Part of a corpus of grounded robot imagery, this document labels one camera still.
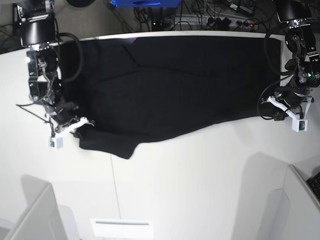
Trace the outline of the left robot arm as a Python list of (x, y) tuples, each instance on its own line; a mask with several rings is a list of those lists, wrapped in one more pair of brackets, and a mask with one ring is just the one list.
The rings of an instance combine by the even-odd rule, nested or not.
[[(308, 0), (276, 0), (274, 1), (279, 25), (267, 31), (263, 41), (263, 50), (270, 69), (281, 78), (289, 79), (284, 86), (278, 86), (274, 94), (264, 98), (261, 93), (256, 104), (259, 111), (264, 103), (273, 105), (276, 110), (273, 116), (257, 114), (264, 120), (283, 121), (286, 117), (302, 120), (307, 116), (307, 109), (302, 103), (310, 105), (314, 99), (310, 96), (312, 89), (320, 86), (320, 54), (316, 47), (316, 38), (311, 25), (307, 22), (312, 18)], [(268, 42), (271, 35), (282, 27), (285, 33), (285, 45), (292, 53), (291, 59), (285, 65), (285, 71), (280, 71), (273, 65)]]

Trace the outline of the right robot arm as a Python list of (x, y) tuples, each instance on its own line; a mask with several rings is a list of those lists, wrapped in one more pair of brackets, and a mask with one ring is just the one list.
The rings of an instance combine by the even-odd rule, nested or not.
[[(86, 117), (75, 115), (78, 105), (66, 101), (62, 94), (63, 84), (72, 83), (80, 76), (84, 52), (74, 34), (59, 31), (54, 4), (53, 0), (22, 0), (15, 5), (21, 46), (27, 49), (29, 105), (44, 108), (43, 121), (49, 124), (49, 140), (52, 142), (92, 123)], [(62, 38), (72, 39), (78, 48), (78, 67), (70, 77), (62, 76), (61, 47), (54, 47), (54, 44), (60, 45)]]

